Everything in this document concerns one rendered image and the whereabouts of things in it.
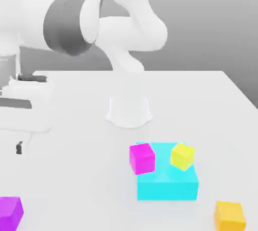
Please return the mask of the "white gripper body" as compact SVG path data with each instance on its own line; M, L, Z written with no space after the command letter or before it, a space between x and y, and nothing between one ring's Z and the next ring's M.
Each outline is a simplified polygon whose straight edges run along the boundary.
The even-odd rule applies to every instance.
M52 81L10 81L0 96L0 130L48 131L53 89Z

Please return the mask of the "small purple cube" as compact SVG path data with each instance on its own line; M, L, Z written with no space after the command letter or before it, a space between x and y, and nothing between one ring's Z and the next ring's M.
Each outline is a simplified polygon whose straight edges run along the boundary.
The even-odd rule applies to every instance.
M0 197L0 231L16 231L23 214L20 197Z

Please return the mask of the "small magenta cube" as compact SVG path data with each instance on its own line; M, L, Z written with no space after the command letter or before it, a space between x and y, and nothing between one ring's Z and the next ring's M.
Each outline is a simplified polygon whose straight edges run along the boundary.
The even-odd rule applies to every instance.
M149 143L130 146L129 161L137 176L154 172L156 168L156 154Z

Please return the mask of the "small yellow cube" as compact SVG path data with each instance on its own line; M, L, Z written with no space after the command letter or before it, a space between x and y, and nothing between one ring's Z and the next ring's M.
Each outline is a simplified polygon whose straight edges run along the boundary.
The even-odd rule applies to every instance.
M195 149L184 143L178 143L171 150L170 164L182 171L187 171L194 163Z

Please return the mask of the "small orange cube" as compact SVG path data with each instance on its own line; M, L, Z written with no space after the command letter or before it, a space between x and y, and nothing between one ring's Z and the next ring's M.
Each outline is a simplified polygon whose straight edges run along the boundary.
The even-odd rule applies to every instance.
M246 219L241 204L217 201L214 222L216 231L244 231Z

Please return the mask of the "large cyan box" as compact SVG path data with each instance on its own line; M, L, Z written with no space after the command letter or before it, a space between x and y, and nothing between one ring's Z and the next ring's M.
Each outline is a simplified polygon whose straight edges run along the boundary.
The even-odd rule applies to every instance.
M154 172L137 176L137 199L139 201L193 201L197 199L199 180L195 167L182 171L170 164L172 149L176 142L151 142L156 154Z

